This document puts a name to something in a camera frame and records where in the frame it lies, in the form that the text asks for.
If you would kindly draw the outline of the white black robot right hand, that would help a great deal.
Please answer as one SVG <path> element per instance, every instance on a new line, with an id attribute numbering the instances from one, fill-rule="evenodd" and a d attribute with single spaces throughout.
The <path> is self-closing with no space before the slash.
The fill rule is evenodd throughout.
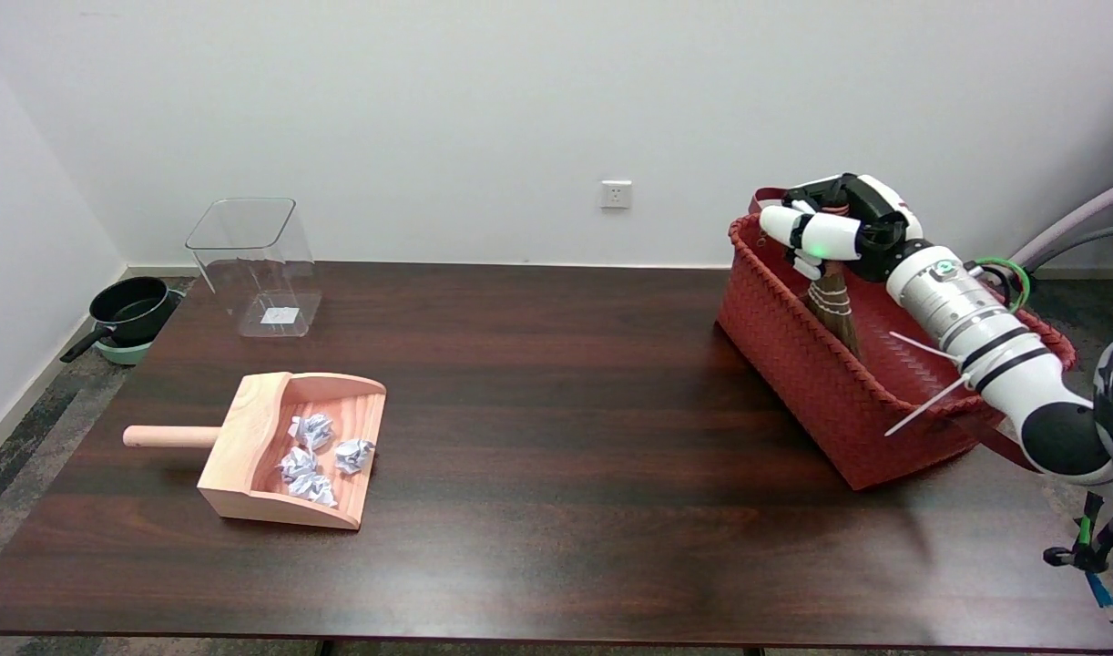
<path id="1" fill-rule="evenodd" d="M 838 261 L 857 278 L 886 282 L 930 246 L 902 195 L 871 175 L 843 173 L 784 190 L 778 203 L 758 210 L 758 225 L 810 280 Z"/>

